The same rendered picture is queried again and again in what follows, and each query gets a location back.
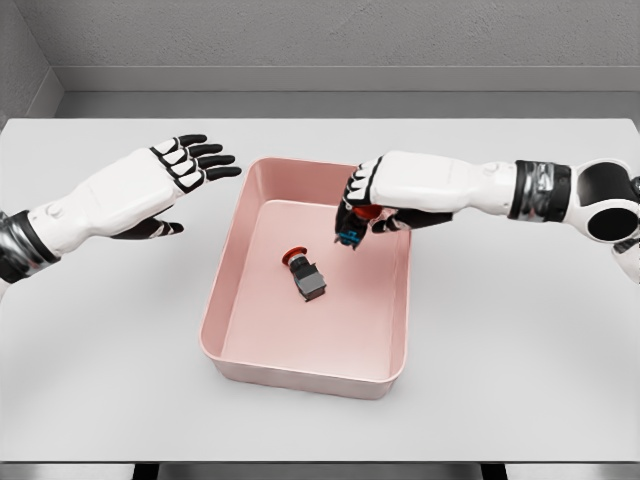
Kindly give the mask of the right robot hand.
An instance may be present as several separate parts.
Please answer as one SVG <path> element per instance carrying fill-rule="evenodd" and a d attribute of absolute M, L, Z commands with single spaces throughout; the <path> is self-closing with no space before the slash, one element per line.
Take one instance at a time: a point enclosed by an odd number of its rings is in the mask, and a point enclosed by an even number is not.
<path fill-rule="evenodd" d="M 453 160 L 437 155 L 391 151 L 360 164 L 348 177 L 341 206 L 379 205 L 394 211 L 369 223 L 368 230 L 387 233 L 414 230 L 453 220 L 451 212 L 435 212 L 428 197 L 446 186 Z"/>

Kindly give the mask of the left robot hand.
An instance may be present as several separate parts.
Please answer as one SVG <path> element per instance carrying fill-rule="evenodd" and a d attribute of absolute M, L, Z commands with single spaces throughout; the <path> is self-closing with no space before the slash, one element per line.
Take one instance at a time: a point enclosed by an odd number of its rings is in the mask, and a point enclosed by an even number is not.
<path fill-rule="evenodd" d="M 142 240 L 184 231 L 157 216 L 199 187 L 242 173 L 235 157 L 203 134 L 187 134 L 138 149 L 89 177 L 76 192 L 89 236 Z"/>

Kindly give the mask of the red button blue switch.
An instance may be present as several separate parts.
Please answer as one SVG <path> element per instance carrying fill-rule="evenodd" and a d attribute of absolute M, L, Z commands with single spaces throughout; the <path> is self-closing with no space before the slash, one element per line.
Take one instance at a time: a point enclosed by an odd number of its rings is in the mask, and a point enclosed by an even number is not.
<path fill-rule="evenodd" d="M 341 206 L 336 216 L 335 242 L 355 250 L 366 235 L 369 223 L 381 213 L 379 205 Z"/>

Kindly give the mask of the pink rectangular basket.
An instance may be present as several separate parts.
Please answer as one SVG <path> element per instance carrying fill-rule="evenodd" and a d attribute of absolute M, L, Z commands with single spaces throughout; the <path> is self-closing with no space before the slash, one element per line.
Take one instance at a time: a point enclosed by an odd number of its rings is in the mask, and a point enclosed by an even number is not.
<path fill-rule="evenodd" d="M 406 361 L 411 237 L 334 239 L 352 167 L 248 168 L 200 330 L 228 379 L 375 400 Z"/>

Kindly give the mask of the red button grey switch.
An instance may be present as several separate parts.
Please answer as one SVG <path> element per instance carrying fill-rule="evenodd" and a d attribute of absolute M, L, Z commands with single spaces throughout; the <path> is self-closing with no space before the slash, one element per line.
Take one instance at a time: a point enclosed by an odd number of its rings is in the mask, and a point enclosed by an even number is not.
<path fill-rule="evenodd" d="M 325 294 L 326 282 L 315 263 L 310 263 L 307 249 L 302 246 L 293 247 L 282 257 L 282 263 L 289 269 L 294 283 L 308 302 Z"/>

